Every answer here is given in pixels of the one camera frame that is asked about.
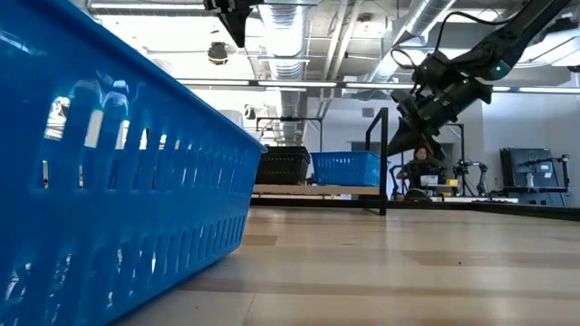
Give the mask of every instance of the wooden floor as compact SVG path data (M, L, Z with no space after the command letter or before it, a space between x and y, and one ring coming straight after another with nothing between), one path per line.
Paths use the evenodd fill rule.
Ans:
M580 224L253 209L242 247L122 325L580 325Z

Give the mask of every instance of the basket slot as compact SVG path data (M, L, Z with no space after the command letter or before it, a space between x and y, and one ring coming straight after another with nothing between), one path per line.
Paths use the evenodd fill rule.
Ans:
M202 226L199 229L199 248L198 248L198 257L196 259L197 262L204 258L203 254L206 252L206 246L208 245L208 234L209 231L205 226Z
M221 231L222 227L223 227L222 221L217 221L216 238L214 239L213 249L211 251L212 254L215 254L216 252L219 251L219 244L221 242L221 235L222 235L222 231Z
M52 285L49 291L45 312L46 319L50 324L54 324L60 315L61 306L63 304L64 283L68 276L71 260L72 256L67 255L60 259L54 268Z
M181 143L178 140L176 144L176 153L173 160L173 167L169 173L169 186L168 190L173 190L179 188L183 184L183 179L185 177L185 164L188 159L189 144Z
M139 185L139 190L151 190L155 178L155 167L157 165L157 154L160 150L161 129L158 123L147 133L147 148L141 154L138 167L139 174L135 177L135 183Z
M179 241L179 254L178 260L175 266L175 270L177 273L183 273L188 270L188 244L189 244L189 237L191 233L188 231L183 231L181 235L181 240Z
M169 172L173 163L175 154L175 144L177 141L177 133L175 128L171 129L169 135L165 136L165 146L159 150L159 161L155 170L155 182L153 189L166 190L169 185Z
M221 235L219 236L219 245L218 245L219 251L227 247L226 243L228 229L229 229L229 219L225 218L222 222Z
M150 283L150 278L153 273L154 247L153 242L149 238L143 238L140 242L139 259L135 268L135 288L130 291L130 295L138 296L143 294Z
M156 285L162 279L162 276L167 271L167 249L168 241L165 236L159 235L157 238L157 244L155 244L155 253L153 253L153 258L151 259L152 265L152 277L150 280L150 285Z
M130 125L127 131L127 140L124 143L124 150L117 156L119 162L115 164L116 171L116 188L120 190L129 190L135 182L136 169L139 164L140 144L144 133L144 112L146 104L144 95L147 89L140 87L137 99L130 106Z
M1 311L2 314L0 314L0 322L4 325L18 323L18 316L23 308L23 301L29 283L31 269L32 264L27 263L10 273L9 283L4 287L4 307Z
M203 259L208 258L208 256L212 254L215 242L216 242L216 226L212 224L209 226L208 237L205 243L206 250L204 251L205 253Z
M117 273L114 277L110 305L124 304L130 297L131 287L136 283L136 264L139 253L137 244L122 244L117 251Z
M193 232L191 232L191 239L189 240L188 266L195 265L198 261L199 232L200 231L197 228L194 228Z
M194 185L196 187L203 187L206 185L208 179L208 149L207 145L203 145L199 149L198 166L196 168L196 176Z
M237 225L239 224L239 216L236 216L232 219L232 226L229 232L229 235L227 235L227 246L230 246L234 243L234 239L236 238L236 230L237 230Z
M191 144L191 149L188 151L188 159L186 162L185 179L183 180L184 187L193 187L198 173L198 158L199 147L197 143Z

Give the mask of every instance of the black stand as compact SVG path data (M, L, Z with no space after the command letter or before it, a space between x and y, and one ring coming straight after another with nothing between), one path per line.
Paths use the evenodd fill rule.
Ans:
M450 127L458 127L459 128L459 135L461 136L461 162L465 162L465 125L463 123L448 123L446 124L446 126L450 126ZM466 187L466 182L465 182L465 175L461 176L461 195L465 196L465 187Z
M366 137L364 142L364 148L367 151L371 150L371 134L374 127L381 123L381 175L379 183L379 215L387 215L387 148L389 144L389 109L382 108L374 117L371 126L366 130Z

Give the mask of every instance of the person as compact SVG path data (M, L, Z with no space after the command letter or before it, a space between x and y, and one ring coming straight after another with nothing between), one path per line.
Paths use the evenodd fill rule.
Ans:
M398 179L409 179L409 189L421 188L421 176L440 175L441 164L428 155L424 147L416 148L413 160L402 167L397 174Z

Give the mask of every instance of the black plastic crate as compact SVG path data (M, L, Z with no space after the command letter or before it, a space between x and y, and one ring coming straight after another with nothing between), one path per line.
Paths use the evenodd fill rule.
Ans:
M262 154L256 183L260 185L303 185L310 154L303 146L269 147Z

